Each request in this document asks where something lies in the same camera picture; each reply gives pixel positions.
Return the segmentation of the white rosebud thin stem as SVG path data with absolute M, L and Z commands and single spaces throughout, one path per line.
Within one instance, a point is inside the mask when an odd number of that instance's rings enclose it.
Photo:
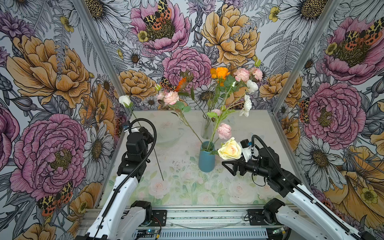
M 135 123 L 138 123 L 139 126 L 141 127 L 142 125 L 140 124 L 140 122 L 144 122 L 144 120 L 138 120 L 137 116 L 135 115 L 134 113 L 134 103 L 131 101 L 131 98 L 128 96 L 128 95 L 123 95 L 123 96 L 120 96 L 119 97 L 119 103 L 124 106 L 126 108 L 126 110 L 128 111 L 128 113 L 131 114 L 131 117 L 134 117 L 134 119 L 132 120 L 132 118 L 130 118 L 129 120 L 129 124 L 128 124 L 128 131 L 131 132 L 132 131 L 132 128 L 133 128 L 133 124 Z M 160 174 L 161 174 L 161 177 L 162 177 L 162 180 L 164 180 L 164 175 L 163 175 L 163 172 L 161 170 L 161 166 L 160 166 L 160 161 L 158 159 L 158 156 L 157 156 L 157 152 L 155 150 L 155 142 L 157 140 L 157 130 L 156 130 L 156 127 L 154 126 L 154 124 L 151 122 L 151 121 L 147 121 L 147 123 L 152 127 L 153 129 L 153 137 L 154 137 L 154 141 L 152 143 L 152 147 L 153 147 L 153 151 L 155 151 L 155 157 L 156 157 L 156 160 L 157 160 L 157 165 L 158 165 L 158 168 L 159 168 L 159 171 L 160 171 Z

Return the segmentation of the yellow orange poppy stem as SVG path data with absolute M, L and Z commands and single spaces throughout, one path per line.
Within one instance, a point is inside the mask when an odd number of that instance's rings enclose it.
M 208 98 L 209 111 L 227 106 L 227 101 L 239 88 L 239 83 L 226 67 L 212 68 L 211 77 L 212 82 Z

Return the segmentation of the small pink carnation stem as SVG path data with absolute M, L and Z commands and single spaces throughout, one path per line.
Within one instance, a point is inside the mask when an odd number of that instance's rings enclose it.
M 224 123 L 224 120 L 233 112 L 234 110 L 231 109 L 214 109 L 208 113 L 208 116 L 214 121 L 214 130 L 211 136 L 213 144 L 218 140 L 229 140 L 232 137 L 232 128 Z

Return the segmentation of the teal ceramic vase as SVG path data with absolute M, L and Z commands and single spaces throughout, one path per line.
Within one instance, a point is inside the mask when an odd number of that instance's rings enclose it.
M 199 154 L 199 169 L 202 172 L 209 173 L 215 168 L 216 155 L 212 154 L 215 150 L 215 145 L 210 141 L 205 141 L 201 145 Z

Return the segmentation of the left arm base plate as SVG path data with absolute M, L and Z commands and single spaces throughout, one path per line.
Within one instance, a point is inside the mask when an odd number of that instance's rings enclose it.
M 167 210 L 152 210 L 151 214 L 146 214 L 141 227 L 165 227 L 167 224 Z

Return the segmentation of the cream rose stem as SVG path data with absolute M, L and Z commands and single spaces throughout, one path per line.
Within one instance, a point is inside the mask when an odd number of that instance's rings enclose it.
M 218 155 L 222 160 L 238 160 L 243 149 L 234 137 L 227 140 L 218 150 L 211 151 L 211 155 Z

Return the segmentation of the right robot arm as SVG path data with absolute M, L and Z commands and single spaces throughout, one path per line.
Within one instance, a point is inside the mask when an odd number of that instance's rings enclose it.
M 373 240 L 367 231 L 348 224 L 318 200 L 291 172 L 281 168 L 279 156 L 270 148 L 258 150 L 258 156 L 224 161 L 222 165 L 233 175 L 251 173 L 260 176 L 272 190 L 298 207 L 306 220 L 276 198 L 264 205 L 264 220 L 269 225 L 281 224 L 311 240 Z

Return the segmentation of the white daisy flower stem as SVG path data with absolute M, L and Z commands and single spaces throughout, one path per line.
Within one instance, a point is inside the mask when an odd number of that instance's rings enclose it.
M 246 85 L 243 83 L 239 83 L 238 90 L 236 92 L 234 92 L 231 95 L 230 99 L 227 101 L 228 105 L 222 106 L 222 108 L 220 110 L 231 109 L 231 110 L 234 110 L 233 113 L 235 113 L 237 110 L 239 110 L 241 116 L 248 117 L 249 112 L 252 108 L 252 102 L 250 100 L 250 94 L 253 94 L 253 93 L 248 92 Z

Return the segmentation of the large pink peony stem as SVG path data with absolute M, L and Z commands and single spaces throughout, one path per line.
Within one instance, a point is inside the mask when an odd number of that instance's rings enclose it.
M 236 82 L 246 85 L 249 93 L 254 93 L 259 90 L 258 83 L 263 79 L 263 71 L 260 69 L 262 61 L 253 57 L 254 67 L 247 70 L 246 68 L 239 68 L 234 73 Z

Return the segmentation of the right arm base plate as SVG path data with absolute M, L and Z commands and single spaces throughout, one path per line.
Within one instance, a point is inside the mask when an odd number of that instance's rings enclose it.
M 275 214 L 265 213 L 263 209 L 248 209 L 243 219 L 251 226 L 283 226 Z

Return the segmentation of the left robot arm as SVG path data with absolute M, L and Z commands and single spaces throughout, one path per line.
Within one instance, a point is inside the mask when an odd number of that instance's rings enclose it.
M 144 175 L 149 156 L 154 150 L 157 131 L 154 126 L 152 130 L 153 133 L 144 127 L 129 130 L 127 151 L 118 167 L 113 190 L 87 232 L 76 236 L 76 240 L 124 240 L 130 238 L 140 225 L 151 222 L 150 202 L 136 201 L 129 210 L 126 210 L 126 205 Z

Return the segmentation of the clear ribbed glass vase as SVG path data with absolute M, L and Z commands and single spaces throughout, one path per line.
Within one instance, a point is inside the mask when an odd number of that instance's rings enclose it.
M 202 128 L 201 128 L 201 137 L 205 140 L 211 138 L 214 131 L 215 121 L 209 117 L 203 117 Z

